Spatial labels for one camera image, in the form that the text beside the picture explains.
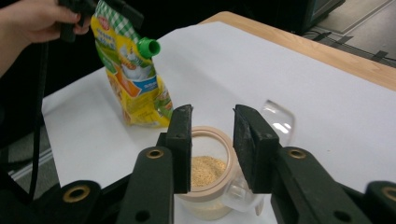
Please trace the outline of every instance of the brand logo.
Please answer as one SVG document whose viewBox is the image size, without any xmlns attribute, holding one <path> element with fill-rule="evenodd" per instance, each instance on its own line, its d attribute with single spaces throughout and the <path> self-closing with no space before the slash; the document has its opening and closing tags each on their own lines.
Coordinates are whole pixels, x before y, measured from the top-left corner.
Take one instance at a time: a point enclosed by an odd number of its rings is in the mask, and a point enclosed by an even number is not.
<svg viewBox="0 0 396 224">
<path fill-rule="evenodd" d="M 100 16 L 100 17 L 98 17 L 98 20 L 99 20 L 99 22 L 102 25 L 102 28 L 104 30 L 110 29 L 110 25 L 108 24 L 108 20 L 105 17 Z"/>
</svg>

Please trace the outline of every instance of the brass ring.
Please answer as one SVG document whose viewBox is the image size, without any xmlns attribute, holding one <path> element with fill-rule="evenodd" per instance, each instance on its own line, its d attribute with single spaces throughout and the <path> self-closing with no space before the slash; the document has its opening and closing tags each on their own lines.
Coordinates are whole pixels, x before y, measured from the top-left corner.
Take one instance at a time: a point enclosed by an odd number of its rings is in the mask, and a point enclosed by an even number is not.
<svg viewBox="0 0 396 224">
<path fill-rule="evenodd" d="M 389 199 L 396 202 L 396 188 L 394 187 L 384 187 L 382 188 L 382 193 Z"/>
<path fill-rule="evenodd" d="M 163 156 L 163 151 L 159 149 L 152 149 L 146 154 L 146 156 L 150 159 L 158 159 Z"/>
<path fill-rule="evenodd" d="M 288 151 L 288 154 L 294 159 L 303 159 L 306 157 L 306 154 L 300 149 L 294 148 Z"/>
<path fill-rule="evenodd" d="M 87 185 L 74 186 L 68 189 L 64 194 L 64 202 L 66 203 L 76 203 L 85 199 L 90 194 L 90 187 Z"/>
</svg>

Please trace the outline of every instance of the brown granules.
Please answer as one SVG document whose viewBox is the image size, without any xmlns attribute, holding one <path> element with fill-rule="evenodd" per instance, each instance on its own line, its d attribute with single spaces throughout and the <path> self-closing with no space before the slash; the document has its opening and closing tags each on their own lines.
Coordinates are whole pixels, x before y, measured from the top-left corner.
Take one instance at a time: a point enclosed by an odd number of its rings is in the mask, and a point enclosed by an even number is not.
<svg viewBox="0 0 396 224">
<path fill-rule="evenodd" d="M 198 188 L 217 180 L 225 170 L 225 162 L 210 156 L 192 157 L 191 187 Z"/>
</svg>

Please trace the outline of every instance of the green cap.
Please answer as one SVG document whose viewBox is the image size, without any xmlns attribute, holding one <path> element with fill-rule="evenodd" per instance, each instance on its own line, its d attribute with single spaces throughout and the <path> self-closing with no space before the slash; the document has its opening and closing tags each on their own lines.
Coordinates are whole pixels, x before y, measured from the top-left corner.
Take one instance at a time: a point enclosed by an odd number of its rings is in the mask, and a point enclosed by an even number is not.
<svg viewBox="0 0 396 224">
<path fill-rule="evenodd" d="M 137 49 L 142 57 L 149 59 L 160 52 L 161 46 L 156 40 L 143 37 L 137 43 Z"/>
</svg>

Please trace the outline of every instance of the human hand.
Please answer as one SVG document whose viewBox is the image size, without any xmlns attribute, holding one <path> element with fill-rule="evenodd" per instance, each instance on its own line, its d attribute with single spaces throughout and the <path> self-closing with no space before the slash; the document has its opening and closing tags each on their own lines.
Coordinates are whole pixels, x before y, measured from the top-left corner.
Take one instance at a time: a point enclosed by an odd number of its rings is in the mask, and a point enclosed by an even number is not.
<svg viewBox="0 0 396 224">
<path fill-rule="evenodd" d="M 21 0 L 2 10 L 9 29 L 22 38 L 25 46 L 59 38 L 62 22 L 74 23 L 76 35 L 84 35 L 90 29 L 91 18 L 85 18 L 80 27 L 77 23 L 81 15 L 59 6 L 57 0 Z"/>
</svg>

